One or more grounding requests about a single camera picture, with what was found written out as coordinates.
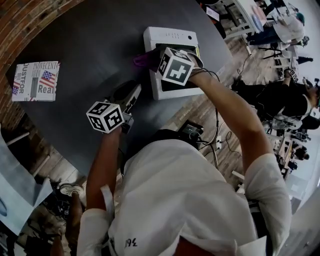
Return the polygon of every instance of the white table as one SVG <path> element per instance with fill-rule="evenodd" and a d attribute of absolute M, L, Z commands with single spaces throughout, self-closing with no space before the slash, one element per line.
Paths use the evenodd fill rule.
<path fill-rule="evenodd" d="M 235 4 L 236 8 L 240 11 L 241 15 L 243 16 L 245 23 L 241 24 L 240 26 L 237 26 L 236 29 L 238 29 L 238 31 L 228 34 L 224 40 L 238 37 L 247 33 L 254 33 L 254 32 L 259 33 L 260 30 L 257 28 L 254 20 L 252 19 L 252 16 L 255 14 L 253 7 L 257 6 L 255 1 L 254 0 L 232 0 L 232 1 Z"/>

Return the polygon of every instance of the wooden floor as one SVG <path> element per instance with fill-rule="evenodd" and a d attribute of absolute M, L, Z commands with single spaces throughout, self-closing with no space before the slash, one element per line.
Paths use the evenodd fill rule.
<path fill-rule="evenodd" d="M 225 86 L 231 86 L 234 79 L 239 75 L 238 71 L 241 71 L 242 69 L 243 80 L 247 84 L 266 84 L 269 81 L 278 79 L 274 69 L 270 68 L 273 64 L 273 59 L 269 58 L 267 60 L 263 60 L 263 57 L 270 55 L 271 52 L 264 52 L 257 50 L 256 48 L 252 48 L 252 57 L 248 58 L 244 64 L 245 59 L 248 57 L 244 41 L 238 37 L 236 39 L 231 39 L 226 43 L 233 55 L 233 60 L 218 74 L 220 81 Z M 193 121 L 204 127 L 204 134 L 202 135 L 203 140 L 208 141 L 214 136 L 216 130 L 216 109 L 205 95 L 193 96 L 163 128 L 178 130 L 186 120 Z M 37 128 L 32 125 L 28 118 L 23 121 L 23 125 L 26 129 L 32 131 L 31 135 L 34 140 L 33 143 L 37 145 L 36 150 L 40 151 L 40 154 L 37 155 L 37 159 L 28 170 L 33 173 L 43 159 L 45 159 L 47 155 L 50 155 L 50 159 L 40 169 L 38 173 L 39 176 L 50 177 L 51 180 L 56 182 L 78 183 L 85 188 L 85 178 L 80 175 L 78 170 L 63 158 L 59 152 L 46 143 L 45 139 L 41 137 Z M 230 149 L 236 152 L 230 151 L 226 142 L 226 135 L 230 130 L 220 116 L 218 129 L 219 135 L 223 141 L 222 149 L 217 151 L 218 170 L 222 173 L 226 181 L 236 188 L 240 181 L 237 177 L 232 175 L 232 171 L 235 170 L 239 173 L 243 173 L 240 144 L 238 139 L 232 134 L 228 143 Z M 201 149 L 202 154 L 206 155 L 206 159 L 210 163 L 214 164 L 213 153 L 210 151 L 210 147 Z M 121 188 L 122 178 L 119 174 L 117 177 L 116 193 L 114 197 L 116 208 L 121 201 Z M 86 204 L 85 198 L 82 198 L 82 202 L 84 205 Z M 32 218 L 37 221 L 39 216 L 46 219 L 45 228 L 47 228 L 46 230 L 50 230 L 50 233 L 56 233 L 59 229 L 62 231 L 65 230 L 65 222 L 62 219 L 51 215 L 41 205 L 34 211 Z M 65 248 L 65 255 L 69 255 L 68 244 L 64 236 L 63 247 Z"/>

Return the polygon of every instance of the person wearing green cap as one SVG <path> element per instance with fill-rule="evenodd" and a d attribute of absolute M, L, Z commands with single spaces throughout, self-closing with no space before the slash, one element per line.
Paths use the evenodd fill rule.
<path fill-rule="evenodd" d="M 250 45 L 265 45 L 283 42 L 285 44 L 297 44 L 305 36 L 305 17 L 300 12 L 295 15 L 278 19 L 272 27 L 267 27 L 263 32 L 248 36 L 246 39 Z"/>

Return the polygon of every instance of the white electronic appliance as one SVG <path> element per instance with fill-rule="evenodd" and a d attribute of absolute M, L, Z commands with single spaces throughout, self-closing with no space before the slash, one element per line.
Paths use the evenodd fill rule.
<path fill-rule="evenodd" d="M 184 48 L 192 50 L 200 58 L 197 35 L 192 31 L 149 26 L 143 33 L 143 40 L 146 52 L 152 51 L 160 45 L 166 45 L 173 49 Z M 160 80 L 152 70 L 150 70 L 150 79 L 153 98 L 155 100 L 179 98 L 204 93 L 191 82 L 187 82 L 185 86 L 181 86 Z"/>

